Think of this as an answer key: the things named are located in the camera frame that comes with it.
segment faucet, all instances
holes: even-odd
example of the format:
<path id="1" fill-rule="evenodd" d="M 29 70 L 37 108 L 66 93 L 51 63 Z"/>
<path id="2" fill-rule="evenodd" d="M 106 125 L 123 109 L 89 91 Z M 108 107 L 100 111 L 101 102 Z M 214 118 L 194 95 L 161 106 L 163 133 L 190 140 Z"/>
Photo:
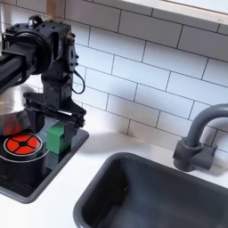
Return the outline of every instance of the faucet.
<path id="1" fill-rule="evenodd" d="M 228 118 L 228 104 L 217 104 L 203 110 L 192 122 L 187 137 L 180 140 L 174 152 L 176 168 L 191 172 L 195 167 L 209 170 L 213 164 L 217 146 L 205 148 L 200 143 L 205 126 L 213 119 Z"/>

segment sink basin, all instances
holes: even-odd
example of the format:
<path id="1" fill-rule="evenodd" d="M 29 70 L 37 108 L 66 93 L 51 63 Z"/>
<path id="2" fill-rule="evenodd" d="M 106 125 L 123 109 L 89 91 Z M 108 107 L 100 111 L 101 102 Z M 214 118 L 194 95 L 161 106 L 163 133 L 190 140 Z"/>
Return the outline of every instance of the sink basin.
<path id="1" fill-rule="evenodd" d="M 74 208 L 78 228 L 227 228 L 228 190 L 143 159 L 107 159 Z"/>

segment red burner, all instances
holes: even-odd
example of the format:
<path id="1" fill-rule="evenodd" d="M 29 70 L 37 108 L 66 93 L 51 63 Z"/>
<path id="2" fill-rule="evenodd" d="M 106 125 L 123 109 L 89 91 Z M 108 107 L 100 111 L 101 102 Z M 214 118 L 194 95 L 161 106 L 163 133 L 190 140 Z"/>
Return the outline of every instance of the red burner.
<path id="1" fill-rule="evenodd" d="M 42 142 L 34 134 L 17 134 L 4 142 L 4 148 L 13 155 L 29 155 L 40 150 Z"/>

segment sink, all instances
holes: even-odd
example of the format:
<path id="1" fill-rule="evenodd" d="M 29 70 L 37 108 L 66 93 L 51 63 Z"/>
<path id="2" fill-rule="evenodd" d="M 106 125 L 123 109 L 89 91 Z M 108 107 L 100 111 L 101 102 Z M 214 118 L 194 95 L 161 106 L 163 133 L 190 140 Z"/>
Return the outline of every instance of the sink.
<path id="1" fill-rule="evenodd" d="M 73 216 L 78 228 L 227 228 L 228 190 L 119 153 L 106 160 Z"/>

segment shelf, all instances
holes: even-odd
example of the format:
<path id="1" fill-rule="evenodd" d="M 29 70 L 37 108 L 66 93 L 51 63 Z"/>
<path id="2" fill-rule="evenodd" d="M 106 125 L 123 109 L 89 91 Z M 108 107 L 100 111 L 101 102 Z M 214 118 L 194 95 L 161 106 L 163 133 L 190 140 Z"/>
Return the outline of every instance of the shelf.
<path id="1" fill-rule="evenodd" d="M 228 25 L 228 1 L 216 0 L 119 0 L 163 11 L 175 12 Z"/>

